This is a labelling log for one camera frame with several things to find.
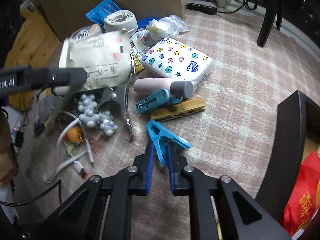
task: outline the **red fabric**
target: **red fabric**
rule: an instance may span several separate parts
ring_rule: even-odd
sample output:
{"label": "red fabric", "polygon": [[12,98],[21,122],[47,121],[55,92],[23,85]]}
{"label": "red fabric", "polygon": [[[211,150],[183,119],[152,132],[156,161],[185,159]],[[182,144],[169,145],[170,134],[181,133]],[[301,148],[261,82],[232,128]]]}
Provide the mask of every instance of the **red fabric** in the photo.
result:
{"label": "red fabric", "polygon": [[301,164],[298,178],[280,224],[293,236],[320,207],[320,157],[312,152]]}

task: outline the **blue package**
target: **blue package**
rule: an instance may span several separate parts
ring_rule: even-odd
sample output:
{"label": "blue package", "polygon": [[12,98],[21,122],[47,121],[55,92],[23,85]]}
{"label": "blue package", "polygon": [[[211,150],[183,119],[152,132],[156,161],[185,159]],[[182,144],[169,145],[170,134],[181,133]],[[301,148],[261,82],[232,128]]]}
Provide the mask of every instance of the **blue package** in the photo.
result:
{"label": "blue package", "polygon": [[103,26],[103,20],[105,19],[105,17],[119,10],[121,10],[121,8],[117,6],[112,0],[103,0],[85,16],[90,21]]}
{"label": "blue package", "polygon": [[159,20],[159,18],[151,17],[151,18],[146,18],[141,21],[138,21],[138,29],[146,28],[147,25],[149,24],[149,21],[152,21],[152,20]]}

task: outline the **blue clothespin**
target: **blue clothespin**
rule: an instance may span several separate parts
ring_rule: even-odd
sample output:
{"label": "blue clothespin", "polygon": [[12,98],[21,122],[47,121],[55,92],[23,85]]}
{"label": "blue clothespin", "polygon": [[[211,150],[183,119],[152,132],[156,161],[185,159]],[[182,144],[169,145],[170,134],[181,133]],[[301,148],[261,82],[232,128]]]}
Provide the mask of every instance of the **blue clothespin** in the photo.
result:
{"label": "blue clothespin", "polygon": [[167,162],[164,159],[164,156],[166,156],[164,140],[171,139],[172,141],[186,149],[189,149],[191,147],[191,144],[187,140],[169,131],[161,123],[156,122],[155,120],[149,121],[146,124],[146,128],[149,133],[150,139],[153,141],[156,147],[158,159],[164,166],[167,166]]}
{"label": "blue clothespin", "polygon": [[135,109],[137,114],[142,114],[147,111],[154,110],[161,106],[168,106],[180,103],[182,97],[170,98],[170,93],[167,89],[160,89],[157,92],[151,94],[140,102],[136,103]]}

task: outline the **teal circle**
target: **teal circle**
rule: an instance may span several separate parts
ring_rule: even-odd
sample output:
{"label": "teal circle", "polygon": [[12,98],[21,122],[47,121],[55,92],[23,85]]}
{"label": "teal circle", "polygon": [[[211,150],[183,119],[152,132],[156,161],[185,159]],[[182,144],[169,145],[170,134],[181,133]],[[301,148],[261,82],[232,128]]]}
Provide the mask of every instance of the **teal circle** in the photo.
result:
{"label": "teal circle", "polygon": [[166,71],[168,74],[171,73],[172,67],[167,67],[167,68],[165,69],[165,71]]}

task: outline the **bottle cap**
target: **bottle cap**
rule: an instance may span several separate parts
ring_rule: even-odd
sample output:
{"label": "bottle cap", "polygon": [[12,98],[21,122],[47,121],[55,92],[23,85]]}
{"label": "bottle cap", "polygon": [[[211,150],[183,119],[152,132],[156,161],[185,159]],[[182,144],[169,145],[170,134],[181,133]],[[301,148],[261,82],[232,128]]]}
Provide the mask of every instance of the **bottle cap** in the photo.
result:
{"label": "bottle cap", "polygon": [[174,81],[170,86],[170,94],[190,98],[193,94],[193,85],[190,81]]}

